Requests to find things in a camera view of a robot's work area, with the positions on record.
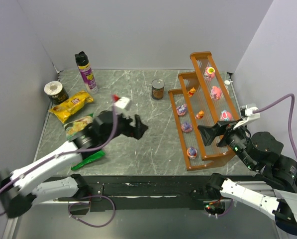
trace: marble table surface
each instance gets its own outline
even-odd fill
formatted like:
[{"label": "marble table surface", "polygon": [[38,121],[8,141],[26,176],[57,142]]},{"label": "marble table surface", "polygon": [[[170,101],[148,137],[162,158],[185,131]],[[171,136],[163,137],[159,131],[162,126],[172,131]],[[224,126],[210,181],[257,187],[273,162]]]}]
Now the marble table surface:
[{"label": "marble table surface", "polygon": [[[78,171],[69,167],[58,172],[58,176],[80,173],[82,175],[253,175],[235,156],[225,166],[197,171],[186,170],[174,115],[168,95],[170,89],[180,88],[178,70],[94,70],[99,87],[94,94],[94,103],[87,104],[67,122],[90,113],[96,116],[111,106],[111,94],[129,97],[133,100],[130,114],[138,114],[149,126],[140,140],[123,135],[112,140],[104,151],[106,156]],[[159,78],[165,82],[165,93],[161,100],[151,97],[151,82]],[[59,80],[72,96],[85,90],[78,70],[60,73]],[[65,131],[55,115],[48,113],[47,123],[39,144],[37,158],[52,152],[66,141]]]}]

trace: green object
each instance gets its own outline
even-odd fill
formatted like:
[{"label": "green object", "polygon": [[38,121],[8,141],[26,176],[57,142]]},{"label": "green object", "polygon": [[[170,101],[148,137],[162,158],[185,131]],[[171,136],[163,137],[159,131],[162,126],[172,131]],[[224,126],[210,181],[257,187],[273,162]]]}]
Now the green object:
[{"label": "green object", "polygon": [[102,150],[100,150],[99,152],[96,152],[95,154],[92,154],[88,158],[84,159],[81,163],[79,163],[75,166],[72,166],[71,170],[76,171],[76,170],[84,167],[85,165],[88,165],[89,163],[93,163],[94,161],[102,158],[104,155],[105,155],[105,153]]}]

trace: chip bag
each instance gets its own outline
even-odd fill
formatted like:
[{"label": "chip bag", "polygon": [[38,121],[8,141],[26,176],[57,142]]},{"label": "chip bag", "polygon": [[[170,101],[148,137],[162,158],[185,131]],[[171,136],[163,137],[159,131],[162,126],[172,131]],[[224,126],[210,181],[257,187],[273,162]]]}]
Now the chip bag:
[{"label": "chip bag", "polygon": [[85,91],[77,92],[66,101],[49,109],[49,112],[56,115],[56,117],[64,123],[71,115],[75,114],[78,110],[83,108],[86,103],[93,102],[94,99],[89,93]]},{"label": "chip bag", "polygon": [[73,122],[66,123],[63,125],[67,140],[70,140],[73,135],[83,130],[85,126],[93,122],[93,113],[83,118],[77,119]]}]

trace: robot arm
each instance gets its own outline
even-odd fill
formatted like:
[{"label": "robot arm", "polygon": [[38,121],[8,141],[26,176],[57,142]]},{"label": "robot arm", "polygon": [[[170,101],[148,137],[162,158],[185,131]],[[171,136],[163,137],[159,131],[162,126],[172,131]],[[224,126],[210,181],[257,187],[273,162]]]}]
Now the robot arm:
[{"label": "robot arm", "polygon": [[[135,115],[135,126],[130,125],[133,121],[127,115],[130,105],[130,99],[125,97],[118,98],[114,103],[118,115],[117,129],[113,138],[123,134],[127,137],[140,139],[148,129],[148,126],[141,122],[138,115]],[[89,188],[80,174],[73,174],[63,180],[43,182],[55,175],[59,170],[82,162],[96,151],[84,151],[82,153],[70,153],[60,156],[61,153],[99,147],[109,139],[112,129],[113,112],[101,112],[93,119],[91,124],[76,133],[70,141],[66,141],[50,154],[13,172],[7,169],[0,171],[0,189],[7,183],[20,177],[13,185],[0,193],[0,201],[7,216],[9,218],[19,217],[27,212],[32,205],[55,198],[73,197],[79,199],[87,196]]]},{"label": "robot arm", "polygon": [[258,173],[256,178],[265,181],[283,199],[254,192],[216,173],[210,177],[206,189],[217,198],[231,198],[264,213],[280,229],[297,236],[297,162],[281,154],[283,144],[270,133],[258,132],[251,136],[245,125],[260,116],[247,112],[249,107],[244,109],[240,120],[199,125],[203,142],[211,145],[215,137],[222,135],[217,146],[229,146],[250,170]]}]

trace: tin can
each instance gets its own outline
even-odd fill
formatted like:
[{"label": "tin can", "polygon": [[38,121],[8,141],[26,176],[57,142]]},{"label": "tin can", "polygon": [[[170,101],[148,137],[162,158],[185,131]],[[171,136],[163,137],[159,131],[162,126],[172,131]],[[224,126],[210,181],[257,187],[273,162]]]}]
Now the tin can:
[{"label": "tin can", "polygon": [[44,92],[48,95],[51,102],[58,105],[66,101],[69,96],[63,85],[58,81],[51,81],[44,86]]},{"label": "tin can", "polygon": [[152,97],[153,99],[160,100],[164,96],[165,83],[161,79],[155,79],[152,82]]}]

